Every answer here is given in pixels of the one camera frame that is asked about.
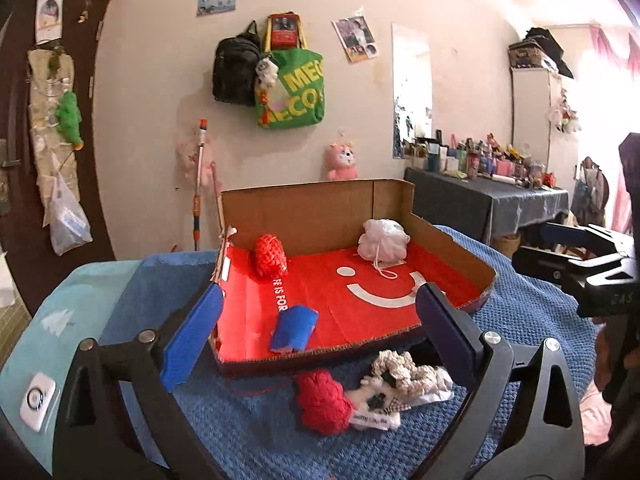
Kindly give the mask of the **dark brown door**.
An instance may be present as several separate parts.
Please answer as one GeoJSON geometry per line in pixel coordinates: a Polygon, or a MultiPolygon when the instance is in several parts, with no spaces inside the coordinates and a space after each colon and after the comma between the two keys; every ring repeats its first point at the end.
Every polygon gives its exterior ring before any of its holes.
{"type": "Polygon", "coordinates": [[[62,45],[75,64],[74,90],[85,142],[76,156],[80,203],[92,241],[62,256],[55,255],[50,232],[42,224],[44,207],[30,138],[27,53],[36,45],[37,0],[16,0],[1,36],[1,157],[11,164],[1,171],[1,246],[29,313],[36,313],[78,266],[114,258],[96,176],[92,124],[96,49],[109,2],[63,0],[62,45]]]}

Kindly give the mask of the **green tote bag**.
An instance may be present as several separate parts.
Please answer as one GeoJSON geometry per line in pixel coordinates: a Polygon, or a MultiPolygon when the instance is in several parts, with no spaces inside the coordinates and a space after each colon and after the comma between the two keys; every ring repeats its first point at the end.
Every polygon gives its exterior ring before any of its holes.
{"type": "Polygon", "coordinates": [[[322,55],[314,50],[262,49],[279,67],[273,88],[260,90],[255,78],[257,123],[265,129],[294,129],[317,125],[326,111],[322,55]]]}

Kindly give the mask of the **blue knitted blanket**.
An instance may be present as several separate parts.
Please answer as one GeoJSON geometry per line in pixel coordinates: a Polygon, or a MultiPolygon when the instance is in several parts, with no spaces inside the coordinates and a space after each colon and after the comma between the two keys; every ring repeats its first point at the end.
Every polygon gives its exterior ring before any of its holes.
{"type": "MultiPolygon", "coordinates": [[[[554,286],[524,278],[510,261],[461,233],[456,242],[497,273],[474,316],[510,344],[559,341],[575,389],[593,375],[596,330],[554,286]]],[[[395,399],[374,377],[376,353],[291,377],[229,380],[209,350],[175,388],[183,416],[232,479],[405,479],[424,460],[460,408],[462,388],[433,382],[416,405],[395,399]]]]}

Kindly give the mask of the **green plush toy on door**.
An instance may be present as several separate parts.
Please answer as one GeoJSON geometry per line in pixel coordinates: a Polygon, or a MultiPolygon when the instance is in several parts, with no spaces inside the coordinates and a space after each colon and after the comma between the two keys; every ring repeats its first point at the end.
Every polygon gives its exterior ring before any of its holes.
{"type": "Polygon", "coordinates": [[[55,110],[58,120],[58,133],[63,139],[73,145],[75,151],[84,147],[84,141],[80,135],[81,112],[77,104],[77,96],[73,91],[66,91],[58,101],[55,110]]]}

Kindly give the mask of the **white mesh bath pouf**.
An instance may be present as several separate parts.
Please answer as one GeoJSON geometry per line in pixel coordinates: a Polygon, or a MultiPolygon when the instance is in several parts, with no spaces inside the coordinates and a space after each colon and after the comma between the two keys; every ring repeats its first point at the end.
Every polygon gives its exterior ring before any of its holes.
{"type": "Polygon", "coordinates": [[[390,219],[369,219],[362,228],[358,256],[369,261],[383,278],[396,280],[397,274],[390,268],[405,263],[410,236],[397,221],[390,219]]]}

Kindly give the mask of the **dark cloth covered table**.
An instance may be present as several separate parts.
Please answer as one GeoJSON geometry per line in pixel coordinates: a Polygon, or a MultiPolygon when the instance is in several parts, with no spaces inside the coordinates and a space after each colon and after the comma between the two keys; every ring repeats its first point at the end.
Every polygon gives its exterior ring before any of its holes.
{"type": "Polygon", "coordinates": [[[530,190],[485,178],[459,180],[413,168],[405,170],[404,179],[414,185],[414,214],[484,244],[526,226],[562,221],[570,211],[570,194],[562,188],[530,190]]]}

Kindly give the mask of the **wall mirror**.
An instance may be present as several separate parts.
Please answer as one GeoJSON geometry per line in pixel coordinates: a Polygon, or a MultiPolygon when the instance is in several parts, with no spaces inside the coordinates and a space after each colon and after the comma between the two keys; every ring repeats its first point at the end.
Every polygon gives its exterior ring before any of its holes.
{"type": "Polygon", "coordinates": [[[393,156],[433,133],[431,47],[425,32],[392,24],[393,156]]]}

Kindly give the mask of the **white plastic bag on door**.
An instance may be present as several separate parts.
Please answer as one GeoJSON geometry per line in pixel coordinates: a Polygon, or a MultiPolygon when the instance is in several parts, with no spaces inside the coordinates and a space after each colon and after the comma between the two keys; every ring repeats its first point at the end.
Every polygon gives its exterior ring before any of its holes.
{"type": "Polygon", "coordinates": [[[50,240],[55,255],[62,256],[93,241],[85,211],[60,174],[54,178],[49,217],[50,240]]]}

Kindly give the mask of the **photo collage on wall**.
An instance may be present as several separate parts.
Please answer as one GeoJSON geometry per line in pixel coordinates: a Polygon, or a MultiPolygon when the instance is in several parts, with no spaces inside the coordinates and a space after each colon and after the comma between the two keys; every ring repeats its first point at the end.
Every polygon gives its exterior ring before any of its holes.
{"type": "Polygon", "coordinates": [[[378,46],[363,16],[340,18],[332,25],[349,62],[359,63],[378,57],[378,46]]]}

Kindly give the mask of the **blue cloth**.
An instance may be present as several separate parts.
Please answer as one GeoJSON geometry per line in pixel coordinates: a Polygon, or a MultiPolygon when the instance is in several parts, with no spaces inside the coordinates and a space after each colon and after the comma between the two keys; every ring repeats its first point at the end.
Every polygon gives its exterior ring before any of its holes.
{"type": "Polygon", "coordinates": [[[304,351],[316,328],[319,313],[298,304],[278,314],[269,350],[276,353],[304,351]]]}

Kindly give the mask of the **white crocheted scrunchie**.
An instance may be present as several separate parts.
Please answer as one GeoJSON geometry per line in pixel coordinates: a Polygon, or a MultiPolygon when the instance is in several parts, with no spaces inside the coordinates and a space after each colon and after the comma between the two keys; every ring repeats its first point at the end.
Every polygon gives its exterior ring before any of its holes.
{"type": "Polygon", "coordinates": [[[378,352],[378,356],[371,364],[371,372],[376,377],[393,378],[394,389],[407,403],[442,402],[454,395],[452,391],[454,382],[445,367],[416,365],[408,351],[378,352]]]}

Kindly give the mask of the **small white plush keychain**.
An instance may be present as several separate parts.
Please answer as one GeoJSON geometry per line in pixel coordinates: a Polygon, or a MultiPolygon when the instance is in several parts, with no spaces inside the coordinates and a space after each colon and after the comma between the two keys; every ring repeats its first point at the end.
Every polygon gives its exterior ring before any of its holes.
{"type": "Polygon", "coordinates": [[[279,67],[269,56],[261,58],[256,65],[256,84],[260,90],[268,90],[276,85],[279,67]]]}

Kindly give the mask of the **red crocheted heart toy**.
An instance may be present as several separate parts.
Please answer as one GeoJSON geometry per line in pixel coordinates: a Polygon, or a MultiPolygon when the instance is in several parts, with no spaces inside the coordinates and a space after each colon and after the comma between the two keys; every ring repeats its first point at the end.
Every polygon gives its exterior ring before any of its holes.
{"type": "Polygon", "coordinates": [[[354,407],[328,370],[300,374],[296,386],[296,402],[306,428],[322,436],[335,436],[348,428],[354,407]]]}

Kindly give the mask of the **red mesh bath pouf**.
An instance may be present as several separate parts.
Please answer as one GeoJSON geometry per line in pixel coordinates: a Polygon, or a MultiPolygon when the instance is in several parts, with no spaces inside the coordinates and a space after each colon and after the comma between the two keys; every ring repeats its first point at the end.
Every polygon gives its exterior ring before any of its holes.
{"type": "Polygon", "coordinates": [[[281,241],[273,234],[258,237],[254,245],[256,272],[262,278],[282,278],[288,274],[288,258],[281,241]]]}

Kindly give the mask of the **white fluffy checkered bow scrunchie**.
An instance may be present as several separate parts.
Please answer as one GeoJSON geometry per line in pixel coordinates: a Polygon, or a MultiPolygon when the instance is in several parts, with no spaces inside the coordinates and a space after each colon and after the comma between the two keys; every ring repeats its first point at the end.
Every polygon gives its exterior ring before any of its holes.
{"type": "Polygon", "coordinates": [[[346,391],[345,396],[354,407],[349,419],[352,428],[390,431],[400,427],[400,414],[388,410],[395,397],[394,389],[381,377],[363,377],[360,386],[346,391]]]}

